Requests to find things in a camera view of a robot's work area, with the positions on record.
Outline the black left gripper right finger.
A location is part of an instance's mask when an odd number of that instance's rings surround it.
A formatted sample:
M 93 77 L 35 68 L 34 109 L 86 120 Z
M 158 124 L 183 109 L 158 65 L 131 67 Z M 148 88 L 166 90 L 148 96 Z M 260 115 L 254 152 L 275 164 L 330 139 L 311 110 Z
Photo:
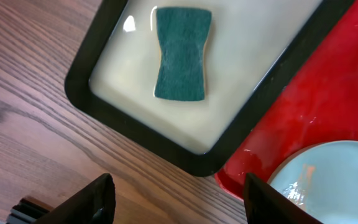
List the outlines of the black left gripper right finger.
M 246 174 L 243 198 L 250 224 L 321 224 L 253 173 Z

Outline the pale green plate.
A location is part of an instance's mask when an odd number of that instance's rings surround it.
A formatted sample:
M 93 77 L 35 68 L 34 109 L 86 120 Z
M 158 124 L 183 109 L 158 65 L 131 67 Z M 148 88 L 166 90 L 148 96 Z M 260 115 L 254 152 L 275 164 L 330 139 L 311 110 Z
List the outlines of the pale green plate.
M 358 141 L 306 147 L 280 164 L 268 183 L 321 223 L 358 223 Z

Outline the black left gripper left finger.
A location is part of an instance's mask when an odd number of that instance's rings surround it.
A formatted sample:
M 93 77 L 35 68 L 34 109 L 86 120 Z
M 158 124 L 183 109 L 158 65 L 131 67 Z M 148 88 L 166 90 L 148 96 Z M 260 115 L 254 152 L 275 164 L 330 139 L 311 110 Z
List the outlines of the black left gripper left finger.
M 112 224 L 115 209 L 115 185 L 105 173 L 34 224 Z

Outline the green scrubbing sponge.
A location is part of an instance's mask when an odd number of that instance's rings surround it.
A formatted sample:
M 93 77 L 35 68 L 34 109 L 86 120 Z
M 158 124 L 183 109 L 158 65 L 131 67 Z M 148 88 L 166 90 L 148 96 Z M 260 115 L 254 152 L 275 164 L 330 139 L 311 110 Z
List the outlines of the green scrubbing sponge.
M 175 101 L 204 100 L 203 55 L 211 22 L 212 13 L 205 9 L 157 9 L 161 60 L 155 97 Z

